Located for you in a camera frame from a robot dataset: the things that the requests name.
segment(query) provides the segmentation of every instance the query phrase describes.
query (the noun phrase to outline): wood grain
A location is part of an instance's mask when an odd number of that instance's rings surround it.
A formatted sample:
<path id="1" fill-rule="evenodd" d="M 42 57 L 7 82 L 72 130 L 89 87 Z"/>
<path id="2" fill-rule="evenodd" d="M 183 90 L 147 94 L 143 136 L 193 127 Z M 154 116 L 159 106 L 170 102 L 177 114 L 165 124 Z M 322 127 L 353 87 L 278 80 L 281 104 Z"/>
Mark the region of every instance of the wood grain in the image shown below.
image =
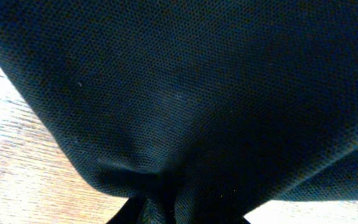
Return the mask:
<path id="1" fill-rule="evenodd" d="M 106 223 L 126 198 L 92 189 L 0 69 L 0 223 Z M 258 223 L 358 223 L 358 202 L 271 201 Z"/>

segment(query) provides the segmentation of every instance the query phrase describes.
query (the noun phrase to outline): black bag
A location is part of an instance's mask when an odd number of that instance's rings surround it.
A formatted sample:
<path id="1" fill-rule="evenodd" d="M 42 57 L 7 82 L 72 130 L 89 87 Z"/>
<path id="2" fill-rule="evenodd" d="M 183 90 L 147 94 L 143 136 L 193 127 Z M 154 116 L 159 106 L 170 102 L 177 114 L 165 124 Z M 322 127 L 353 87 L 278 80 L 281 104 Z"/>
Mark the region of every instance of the black bag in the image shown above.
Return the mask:
<path id="1" fill-rule="evenodd" d="M 358 1 L 0 1 L 0 67 L 110 223 L 358 199 Z"/>

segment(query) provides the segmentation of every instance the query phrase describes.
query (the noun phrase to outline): black fabric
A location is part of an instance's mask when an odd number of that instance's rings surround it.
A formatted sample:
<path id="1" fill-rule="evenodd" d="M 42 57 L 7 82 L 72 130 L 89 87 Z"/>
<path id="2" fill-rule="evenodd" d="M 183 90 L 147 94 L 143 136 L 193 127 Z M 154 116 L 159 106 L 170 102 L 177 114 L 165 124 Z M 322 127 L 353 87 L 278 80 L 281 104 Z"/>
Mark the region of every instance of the black fabric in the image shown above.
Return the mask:
<path id="1" fill-rule="evenodd" d="M 2 0 L 0 67 L 138 223 L 358 199 L 357 0 Z"/>
<path id="2" fill-rule="evenodd" d="M 130 198 L 107 224 L 136 224 L 144 207 L 144 199 Z"/>

